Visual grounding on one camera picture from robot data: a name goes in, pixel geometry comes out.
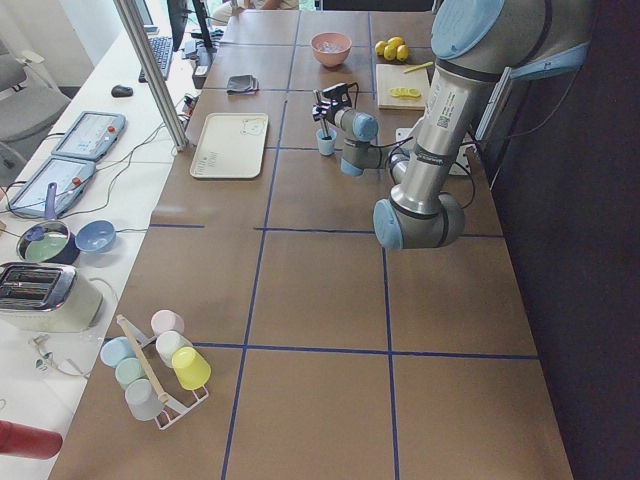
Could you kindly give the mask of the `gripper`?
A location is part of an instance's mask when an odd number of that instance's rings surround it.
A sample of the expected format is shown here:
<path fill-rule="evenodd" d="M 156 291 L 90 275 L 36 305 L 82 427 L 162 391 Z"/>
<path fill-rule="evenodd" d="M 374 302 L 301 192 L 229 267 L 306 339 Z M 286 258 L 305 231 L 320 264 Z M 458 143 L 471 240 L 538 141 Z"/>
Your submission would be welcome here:
<path fill-rule="evenodd" d="M 344 131 L 343 119 L 345 115 L 350 112 L 349 107 L 326 107 L 324 109 L 324 119 L 337 129 Z"/>

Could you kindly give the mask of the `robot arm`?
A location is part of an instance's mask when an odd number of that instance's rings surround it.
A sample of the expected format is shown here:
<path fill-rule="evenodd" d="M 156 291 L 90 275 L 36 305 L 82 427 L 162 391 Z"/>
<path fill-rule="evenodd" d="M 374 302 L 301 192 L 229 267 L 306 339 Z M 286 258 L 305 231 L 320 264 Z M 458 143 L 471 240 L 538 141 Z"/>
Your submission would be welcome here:
<path fill-rule="evenodd" d="M 359 176 L 388 168 L 395 181 L 373 212 L 384 248 L 438 248 L 458 238 L 463 208 L 442 187 L 471 123 L 505 69 L 516 79 L 539 79 L 579 68 L 595 12 L 593 1 L 445 2 L 431 30 L 436 60 L 430 91 L 407 152 L 393 146 L 373 150 L 377 120 L 352 106 L 348 85 L 319 93 L 312 116 L 343 132 L 342 172 Z"/>

